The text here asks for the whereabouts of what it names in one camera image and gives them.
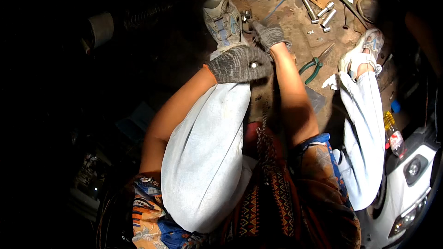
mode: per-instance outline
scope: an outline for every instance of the bottle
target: bottle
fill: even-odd
[[[390,112],[385,112],[383,122],[385,123],[386,134],[389,136],[389,144],[391,145],[392,153],[397,157],[402,158],[405,147],[403,136],[395,126],[394,118]]]

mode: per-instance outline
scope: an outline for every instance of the dark background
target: dark background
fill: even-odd
[[[105,144],[107,156],[119,164],[109,172],[118,175],[112,184],[122,190],[137,173],[133,160],[139,148],[120,146],[130,143],[116,134],[114,122],[128,116],[142,100],[158,110],[215,49],[212,38],[203,34],[204,1],[0,0],[2,248],[95,247],[96,225],[91,227],[66,207],[69,186],[81,163],[81,156],[72,150],[72,130],[84,138],[93,134],[85,144]],[[402,4],[431,21],[438,20],[429,12],[439,2],[403,0]],[[93,56],[80,54],[78,39],[86,18],[103,11],[123,17],[127,10],[162,5],[173,9],[155,27],[121,31],[118,39]],[[439,25],[433,30],[440,35]],[[125,194],[119,194],[116,206],[124,214]],[[416,248],[438,239],[439,194],[408,245]],[[131,246],[121,243],[119,231],[111,227],[108,247]]]

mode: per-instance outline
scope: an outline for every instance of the work glove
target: work glove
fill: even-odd
[[[292,46],[290,41],[285,40],[283,30],[278,24],[264,26],[258,21],[252,21],[252,28],[257,32],[259,41],[266,53],[269,53],[271,46],[280,42],[284,42],[288,50]]]
[[[248,45],[233,47],[204,64],[214,75],[217,84],[246,83],[272,74],[269,57],[259,48]]]

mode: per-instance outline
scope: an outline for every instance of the needle-nose pliers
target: needle-nose pliers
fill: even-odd
[[[323,61],[326,59],[326,57],[329,55],[329,53],[332,51],[332,49],[334,48],[335,43],[331,44],[328,48],[326,48],[325,51],[323,51],[320,56],[318,57],[314,57],[312,59],[311,62],[305,64],[300,70],[299,70],[299,74],[301,75],[305,70],[307,70],[308,68],[312,67],[313,65],[317,65],[315,67],[315,70],[313,72],[313,74],[311,76],[309,76],[308,79],[306,79],[305,81],[305,85],[309,84],[318,74],[318,71],[320,70],[320,68],[323,66]]]

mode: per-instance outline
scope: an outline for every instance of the patterned shirt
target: patterned shirt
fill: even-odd
[[[133,243],[138,249],[235,245],[273,248],[360,248],[360,224],[352,210],[329,134],[303,142],[282,157],[269,134],[243,198],[210,234],[177,225],[163,207],[160,184],[149,175],[134,181]]]

